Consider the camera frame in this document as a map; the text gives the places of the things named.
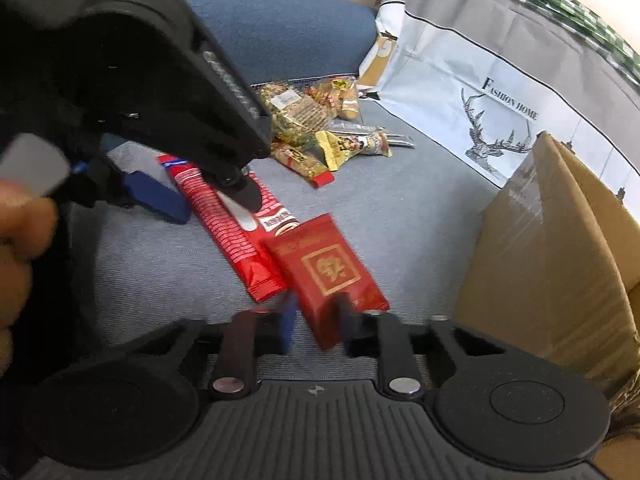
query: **ribbed black surface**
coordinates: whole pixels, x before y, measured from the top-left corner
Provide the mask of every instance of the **ribbed black surface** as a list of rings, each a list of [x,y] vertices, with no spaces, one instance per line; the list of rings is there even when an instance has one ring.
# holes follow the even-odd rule
[[[380,396],[370,381],[263,381],[253,396],[219,402],[185,442],[120,470],[42,460],[25,480],[596,480],[582,464],[518,473],[465,456],[424,410]]]

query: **clear plastic bag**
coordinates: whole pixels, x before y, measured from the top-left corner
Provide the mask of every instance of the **clear plastic bag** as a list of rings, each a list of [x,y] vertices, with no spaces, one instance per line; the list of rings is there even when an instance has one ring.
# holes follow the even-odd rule
[[[267,83],[259,92],[273,115],[275,135],[283,142],[304,147],[313,141],[314,133],[326,128],[329,117],[325,108],[289,83]]]
[[[306,89],[307,94],[322,105],[330,119],[340,117],[349,121],[360,119],[358,89],[354,77],[322,79]]]

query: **blue cushion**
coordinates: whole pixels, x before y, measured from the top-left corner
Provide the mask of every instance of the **blue cushion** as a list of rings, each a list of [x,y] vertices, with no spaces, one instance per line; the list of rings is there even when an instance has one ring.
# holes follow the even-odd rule
[[[346,0],[187,0],[249,83],[355,73],[373,9]]]

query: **gold chinese character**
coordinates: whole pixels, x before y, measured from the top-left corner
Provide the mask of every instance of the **gold chinese character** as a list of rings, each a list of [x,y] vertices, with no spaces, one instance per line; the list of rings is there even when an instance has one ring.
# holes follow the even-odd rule
[[[327,277],[332,283],[338,279],[338,276],[346,278],[345,266],[337,256],[327,256],[319,258],[316,263],[316,269],[320,274]]]

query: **circular pad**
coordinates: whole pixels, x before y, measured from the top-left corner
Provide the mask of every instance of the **circular pad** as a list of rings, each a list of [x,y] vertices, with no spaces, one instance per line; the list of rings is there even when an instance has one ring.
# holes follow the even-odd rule
[[[174,446],[198,416],[195,389],[149,358],[127,358],[65,372],[36,388],[24,425],[49,457],[69,466],[110,469],[143,462]]]
[[[434,412],[468,452],[513,470],[580,462],[609,427],[609,406],[596,386],[516,352],[473,358],[442,385]]]

